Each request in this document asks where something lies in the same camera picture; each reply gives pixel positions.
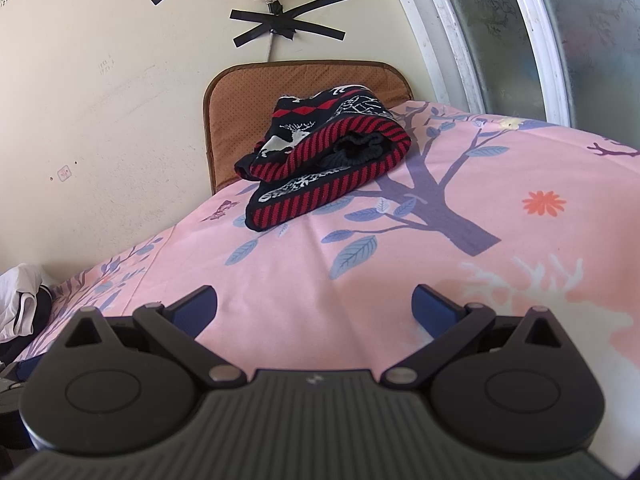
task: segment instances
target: gray ribbed panel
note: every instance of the gray ribbed panel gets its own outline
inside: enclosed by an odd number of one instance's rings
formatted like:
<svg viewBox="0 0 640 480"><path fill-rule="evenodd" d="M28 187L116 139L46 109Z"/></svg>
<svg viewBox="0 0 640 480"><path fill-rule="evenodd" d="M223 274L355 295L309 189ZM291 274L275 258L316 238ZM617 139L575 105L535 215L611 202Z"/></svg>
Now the gray ribbed panel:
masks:
<svg viewBox="0 0 640 480"><path fill-rule="evenodd" d="M498 460L445 434L419 396L367 371L261 371L209 394L197 416L152 448L111 459L38 453L8 480L614 480L586 453Z"/></svg>

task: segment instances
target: white cloth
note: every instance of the white cloth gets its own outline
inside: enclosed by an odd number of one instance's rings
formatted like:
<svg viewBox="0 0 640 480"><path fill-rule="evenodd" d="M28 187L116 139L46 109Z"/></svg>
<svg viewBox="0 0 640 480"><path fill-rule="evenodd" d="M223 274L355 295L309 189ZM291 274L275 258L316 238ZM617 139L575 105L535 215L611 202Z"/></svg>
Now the white cloth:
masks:
<svg viewBox="0 0 640 480"><path fill-rule="evenodd" d="M0 343L33 333L42 270L20 264L0 276Z"/></svg>

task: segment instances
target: wall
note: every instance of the wall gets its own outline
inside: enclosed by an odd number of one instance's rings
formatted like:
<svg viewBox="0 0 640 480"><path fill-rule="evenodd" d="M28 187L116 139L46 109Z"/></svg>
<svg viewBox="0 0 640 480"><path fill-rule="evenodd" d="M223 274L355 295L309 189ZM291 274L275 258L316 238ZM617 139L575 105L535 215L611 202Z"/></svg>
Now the wall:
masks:
<svg viewBox="0 0 640 480"><path fill-rule="evenodd" d="M202 97L221 70L264 60L267 39L236 49L249 25L228 18L262 2L0 5L0 272L30 262L66 278L210 196ZM350 0L305 18L346 31L345 41L276 38L274 60L382 60L433 98L398 0ZM61 182L65 165L72 176Z"/></svg>

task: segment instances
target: brown mat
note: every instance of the brown mat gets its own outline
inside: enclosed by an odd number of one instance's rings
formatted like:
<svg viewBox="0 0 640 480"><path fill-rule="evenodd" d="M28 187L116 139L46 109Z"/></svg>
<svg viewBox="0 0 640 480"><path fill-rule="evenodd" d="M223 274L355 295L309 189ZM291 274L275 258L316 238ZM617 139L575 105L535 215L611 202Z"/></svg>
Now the brown mat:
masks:
<svg viewBox="0 0 640 480"><path fill-rule="evenodd" d="M234 164L253 151L269 129L279 97L309 97L327 88L361 84L387 108L413 99L406 79L373 61L277 61L231 67L204 95L204 129L213 193L238 180Z"/></svg>

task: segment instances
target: pink bed sheet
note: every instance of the pink bed sheet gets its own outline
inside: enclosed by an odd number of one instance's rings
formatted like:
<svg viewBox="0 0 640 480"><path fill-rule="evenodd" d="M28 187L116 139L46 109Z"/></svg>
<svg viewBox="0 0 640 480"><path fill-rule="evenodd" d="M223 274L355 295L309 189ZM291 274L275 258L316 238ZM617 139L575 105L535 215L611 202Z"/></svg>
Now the pink bed sheet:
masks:
<svg viewBox="0 0 640 480"><path fill-rule="evenodd" d="M410 298L427 283L499 314L550 307L607 400L592 445L626 474L640 460L640 152L534 120L407 102L405 163L255 233L238 182L179 224L56 290L43 352L80 306L128 315L201 285L219 298L198 341L242 367L382 370L429 343Z"/></svg>

